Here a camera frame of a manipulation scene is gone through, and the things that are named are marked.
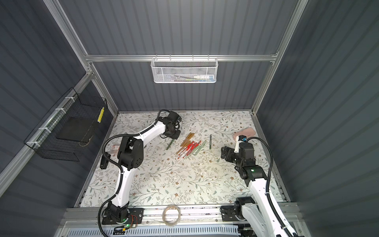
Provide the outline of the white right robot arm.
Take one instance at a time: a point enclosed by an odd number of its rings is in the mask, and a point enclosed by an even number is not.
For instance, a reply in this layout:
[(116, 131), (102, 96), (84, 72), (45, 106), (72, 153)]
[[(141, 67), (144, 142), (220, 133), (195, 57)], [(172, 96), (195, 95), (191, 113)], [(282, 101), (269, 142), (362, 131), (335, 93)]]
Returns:
[(237, 198), (235, 216), (246, 220), (257, 237), (297, 237), (297, 231), (284, 216), (269, 190), (270, 175), (256, 164), (251, 143), (238, 141), (236, 147), (221, 148), (221, 158), (235, 165), (235, 170), (245, 181), (250, 197)]

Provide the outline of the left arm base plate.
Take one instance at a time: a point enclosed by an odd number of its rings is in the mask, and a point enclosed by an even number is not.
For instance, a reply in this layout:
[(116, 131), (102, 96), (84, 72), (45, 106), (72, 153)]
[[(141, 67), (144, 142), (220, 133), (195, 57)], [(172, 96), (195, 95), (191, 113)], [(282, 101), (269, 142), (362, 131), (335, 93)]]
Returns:
[(144, 217), (144, 211), (143, 208), (127, 208), (119, 210), (105, 208), (101, 214), (101, 224), (141, 224)]

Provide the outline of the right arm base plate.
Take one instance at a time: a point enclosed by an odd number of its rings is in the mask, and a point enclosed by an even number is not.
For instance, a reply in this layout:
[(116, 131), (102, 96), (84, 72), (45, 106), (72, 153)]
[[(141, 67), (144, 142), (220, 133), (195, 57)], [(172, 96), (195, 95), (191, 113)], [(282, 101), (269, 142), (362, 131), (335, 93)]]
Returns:
[(220, 207), (222, 220), (227, 221), (258, 221), (260, 213), (254, 203), (235, 203), (235, 205), (223, 205)]

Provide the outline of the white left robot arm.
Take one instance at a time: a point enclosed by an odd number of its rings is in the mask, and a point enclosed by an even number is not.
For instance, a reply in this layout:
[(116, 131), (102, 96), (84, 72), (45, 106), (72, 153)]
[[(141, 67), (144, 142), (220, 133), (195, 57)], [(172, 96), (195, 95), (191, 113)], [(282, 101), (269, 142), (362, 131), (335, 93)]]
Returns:
[[(161, 112), (167, 112), (168, 115), (162, 117)], [(160, 110), (154, 123), (144, 130), (136, 134), (115, 135), (108, 139), (110, 142), (113, 139), (121, 138), (117, 153), (119, 177), (114, 197), (110, 200), (112, 205), (121, 208), (129, 204), (129, 193), (137, 168), (144, 160), (145, 146), (159, 136), (178, 139), (181, 133), (181, 120), (179, 114), (174, 111)]]

